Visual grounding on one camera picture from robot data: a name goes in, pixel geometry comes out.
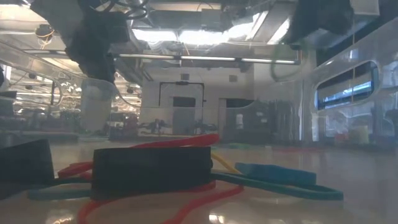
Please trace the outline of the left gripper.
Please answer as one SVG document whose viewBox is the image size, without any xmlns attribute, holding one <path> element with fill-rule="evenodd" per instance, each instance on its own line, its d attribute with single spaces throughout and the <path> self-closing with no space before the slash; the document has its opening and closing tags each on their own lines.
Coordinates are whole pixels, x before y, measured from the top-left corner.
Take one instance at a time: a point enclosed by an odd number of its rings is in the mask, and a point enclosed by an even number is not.
<svg viewBox="0 0 398 224">
<path fill-rule="evenodd" d="M 111 44 L 129 41 L 123 12 L 90 12 L 74 30 L 72 41 L 67 45 L 67 55 L 73 61 L 81 61 L 81 70 L 89 78 L 114 83 L 114 59 L 103 60 L 100 66 L 98 59 L 109 52 Z"/>
</svg>

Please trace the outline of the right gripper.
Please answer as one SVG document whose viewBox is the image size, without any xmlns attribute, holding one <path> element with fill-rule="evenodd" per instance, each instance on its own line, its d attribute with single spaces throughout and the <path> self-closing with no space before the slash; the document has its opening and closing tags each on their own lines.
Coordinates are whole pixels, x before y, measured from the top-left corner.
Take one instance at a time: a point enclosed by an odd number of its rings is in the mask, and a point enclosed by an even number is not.
<svg viewBox="0 0 398 224">
<path fill-rule="evenodd" d="M 350 0 L 299 0 L 284 43 L 294 44 L 319 29 L 346 34 L 353 25 L 353 17 Z"/>
</svg>

